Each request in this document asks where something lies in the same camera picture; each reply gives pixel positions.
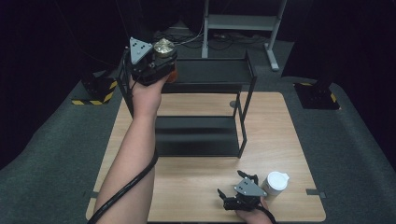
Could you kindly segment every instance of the cup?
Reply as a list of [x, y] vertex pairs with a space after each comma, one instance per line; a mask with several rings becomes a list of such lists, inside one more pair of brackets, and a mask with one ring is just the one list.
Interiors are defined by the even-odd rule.
[[262, 189], [268, 194], [278, 195], [288, 186], [289, 176], [278, 171], [271, 172], [262, 182]]

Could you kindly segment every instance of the wooden table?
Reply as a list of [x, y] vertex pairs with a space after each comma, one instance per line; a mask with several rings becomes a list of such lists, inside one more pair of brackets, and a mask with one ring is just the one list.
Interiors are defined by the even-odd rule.
[[[232, 100], [234, 96], [228, 94], [165, 94], [159, 115], [224, 115], [233, 112]], [[93, 191], [99, 191], [131, 120], [122, 102]], [[245, 124], [247, 145], [241, 159], [160, 157], [148, 221], [241, 222], [234, 211], [223, 209], [217, 192], [235, 195], [233, 186], [241, 180], [237, 170], [258, 175], [260, 183], [272, 171], [289, 175], [288, 188], [267, 198], [277, 221], [323, 221], [326, 214], [319, 196], [306, 194], [316, 186], [283, 96], [254, 92]], [[94, 203], [91, 198], [87, 218], [92, 216]]]

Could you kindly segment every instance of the metal rack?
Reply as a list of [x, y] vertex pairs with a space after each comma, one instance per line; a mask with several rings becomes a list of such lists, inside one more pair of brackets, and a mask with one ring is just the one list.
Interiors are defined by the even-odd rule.
[[[177, 81], [166, 83], [163, 93], [235, 94], [235, 104], [231, 116], [158, 116], [156, 148], [160, 156], [241, 158], [247, 143], [244, 121], [257, 79], [248, 52], [242, 59], [178, 59], [177, 71]], [[132, 97], [128, 95], [122, 76], [118, 82], [132, 114]], [[248, 86], [248, 93], [242, 107], [240, 93], [245, 86]], [[236, 131], [236, 113], [242, 130], [241, 146]]]

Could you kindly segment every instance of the hand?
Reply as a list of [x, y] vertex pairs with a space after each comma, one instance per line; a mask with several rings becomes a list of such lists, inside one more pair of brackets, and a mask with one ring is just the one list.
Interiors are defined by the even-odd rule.
[[[263, 197], [261, 197], [261, 200], [262, 200], [262, 205], [264, 206], [264, 208], [268, 210], [268, 205], [265, 202]], [[235, 210], [235, 213], [237, 216], [244, 219], [247, 224], [271, 224], [272, 223], [270, 218], [267, 215], [265, 215], [265, 213], [263, 211], [260, 211], [258, 209], [254, 209], [251, 212]]]
[[134, 118], [151, 117], [157, 115], [161, 104], [161, 91], [168, 76], [165, 76], [149, 86], [135, 83], [130, 79], [129, 86], [132, 87], [132, 102], [134, 103]]

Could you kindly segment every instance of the black curtain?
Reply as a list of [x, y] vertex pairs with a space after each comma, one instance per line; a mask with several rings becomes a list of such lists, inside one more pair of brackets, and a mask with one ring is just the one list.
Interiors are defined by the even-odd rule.
[[315, 0], [282, 74], [340, 85], [393, 167], [395, 40], [393, 0]]
[[128, 44], [116, 1], [1, 1], [0, 168], [15, 159], [82, 76]]

